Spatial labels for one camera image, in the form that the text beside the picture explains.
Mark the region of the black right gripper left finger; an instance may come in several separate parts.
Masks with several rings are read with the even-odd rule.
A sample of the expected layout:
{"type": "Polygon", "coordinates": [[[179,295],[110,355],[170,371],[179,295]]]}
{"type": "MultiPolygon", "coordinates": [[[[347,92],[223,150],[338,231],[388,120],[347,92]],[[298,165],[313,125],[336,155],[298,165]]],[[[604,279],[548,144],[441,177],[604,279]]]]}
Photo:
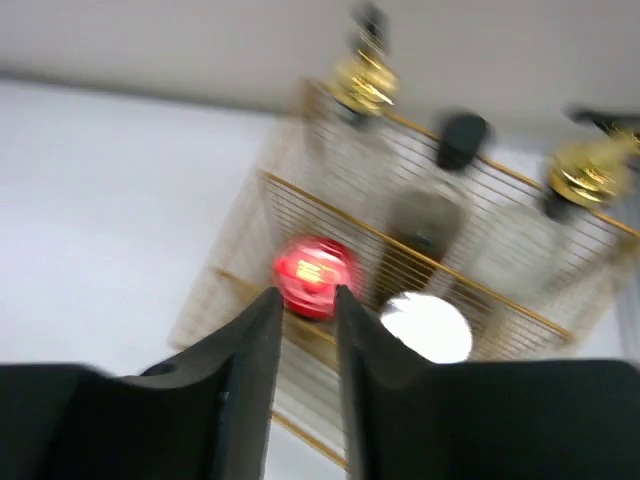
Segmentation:
{"type": "Polygon", "coordinates": [[[1,368],[5,479],[259,479],[281,351],[268,288],[139,375],[80,364],[1,368]]]}

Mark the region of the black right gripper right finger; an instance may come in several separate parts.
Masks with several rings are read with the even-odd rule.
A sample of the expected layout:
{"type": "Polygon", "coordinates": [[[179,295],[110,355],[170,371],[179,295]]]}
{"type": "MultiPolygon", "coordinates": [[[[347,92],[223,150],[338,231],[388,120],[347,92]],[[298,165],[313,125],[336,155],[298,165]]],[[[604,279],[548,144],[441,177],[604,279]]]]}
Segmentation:
{"type": "Polygon", "coordinates": [[[337,291],[352,479],[635,479],[639,369],[613,359],[438,365],[337,291]]]}

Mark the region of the silver lid blue can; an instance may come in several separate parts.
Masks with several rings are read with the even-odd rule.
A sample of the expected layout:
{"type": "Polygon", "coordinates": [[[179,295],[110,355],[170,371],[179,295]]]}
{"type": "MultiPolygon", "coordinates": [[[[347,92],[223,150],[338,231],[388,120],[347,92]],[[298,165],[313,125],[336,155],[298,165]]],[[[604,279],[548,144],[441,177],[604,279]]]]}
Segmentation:
{"type": "Polygon", "coordinates": [[[380,312],[384,328],[407,348],[436,364],[466,361],[473,349],[472,330],[452,304],[424,292],[403,292],[380,312]]]}

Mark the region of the red lid sauce jar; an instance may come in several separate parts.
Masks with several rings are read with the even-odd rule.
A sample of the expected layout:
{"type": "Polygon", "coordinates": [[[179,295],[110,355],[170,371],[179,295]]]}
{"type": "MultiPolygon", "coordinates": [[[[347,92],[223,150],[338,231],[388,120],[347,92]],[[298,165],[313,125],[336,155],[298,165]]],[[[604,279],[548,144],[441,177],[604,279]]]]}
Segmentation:
{"type": "Polygon", "coordinates": [[[331,322],[336,290],[348,287],[358,296],[361,268],[357,255],[342,243],[318,235],[289,241],[272,261],[272,281],[287,309],[312,321],[331,322]]]}

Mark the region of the black cap vinegar bottle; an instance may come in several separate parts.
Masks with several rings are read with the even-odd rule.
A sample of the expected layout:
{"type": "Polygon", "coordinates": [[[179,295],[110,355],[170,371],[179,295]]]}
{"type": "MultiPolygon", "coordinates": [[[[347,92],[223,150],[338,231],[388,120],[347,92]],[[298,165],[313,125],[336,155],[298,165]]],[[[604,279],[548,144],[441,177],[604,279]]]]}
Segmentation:
{"type": "Polygon", "coordinates": [[[440,124],[435,164],[424,180],[403,187],[391,203],[384,250],[375,277],[372,303],[381,310],[391,298],[427,287],[461,234],[468,218],[470,198],[465,170],[490,134],[487,121],[470,111],[445,115],[440,124]]]}

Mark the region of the oil bottle with dark liquid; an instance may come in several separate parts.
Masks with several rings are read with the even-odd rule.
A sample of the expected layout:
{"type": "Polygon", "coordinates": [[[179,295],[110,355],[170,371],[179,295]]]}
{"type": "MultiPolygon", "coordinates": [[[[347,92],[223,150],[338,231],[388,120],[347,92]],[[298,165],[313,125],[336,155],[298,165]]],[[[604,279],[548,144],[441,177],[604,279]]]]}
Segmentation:
{"type": "Polygon", "coordinates": [[[542,291],[559,267],[571,222],[612,203],[629,186],[639,155],[639,114],[573,107],[567,116],[606,137],[567,144],[550,156],[544,190],[533,205],[494,210],[464,275],[514,302],[542,291]]]}

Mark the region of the clear oil bottle gold spout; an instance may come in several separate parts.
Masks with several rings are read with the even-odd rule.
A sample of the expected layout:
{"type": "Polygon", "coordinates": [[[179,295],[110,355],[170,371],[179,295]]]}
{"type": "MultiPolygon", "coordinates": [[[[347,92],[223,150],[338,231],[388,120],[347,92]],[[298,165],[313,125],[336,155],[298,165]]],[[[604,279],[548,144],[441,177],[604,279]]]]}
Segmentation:
{"type": "Polygon", "coordinates": [[[386,62],[387,15],[361,1],[352,18],[357,32],[349,53],[336,63],[327,87],[308,86],[304,116],[311,191],[342,210],[366,205],[382,189],[392,152],[381,129],[398,91],[386,62]]]}

